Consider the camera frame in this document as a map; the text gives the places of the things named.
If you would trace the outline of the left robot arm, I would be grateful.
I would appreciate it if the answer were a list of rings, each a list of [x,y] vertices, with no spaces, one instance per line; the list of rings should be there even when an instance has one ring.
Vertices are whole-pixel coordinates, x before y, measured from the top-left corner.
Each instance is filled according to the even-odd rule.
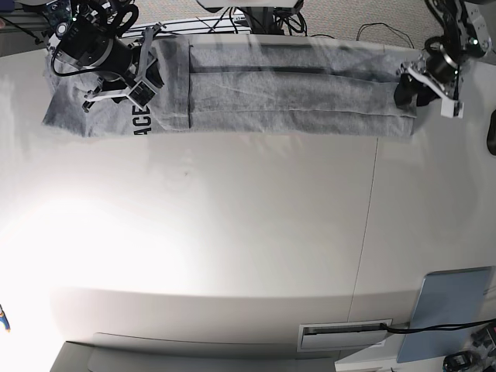
[[[406,110],[439,99],[441,115],[461,118],[460,100],[463,72],[473,60],[486,57],[492,40],[478,6],[483,1],[426,1],[425,5],[443,28],[441,36],[424,42],[416,60],[406,61],[399,69],[400,81],[394,91],[394,103]]]

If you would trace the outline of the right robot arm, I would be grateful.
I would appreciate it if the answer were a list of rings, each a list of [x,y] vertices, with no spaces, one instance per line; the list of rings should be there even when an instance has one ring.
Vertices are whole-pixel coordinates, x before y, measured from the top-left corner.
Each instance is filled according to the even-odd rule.
[[[131,1],[59,1],[46,5],[53,27],[50,69],[59,78],[95,74],[98,86],[84,96],[82,108],[111,99],[131,101],[140,109],[158,95],[164,82],[152,51],[155,36],[163,29],[155,23],[132,43],[122,37],[139,18]]]

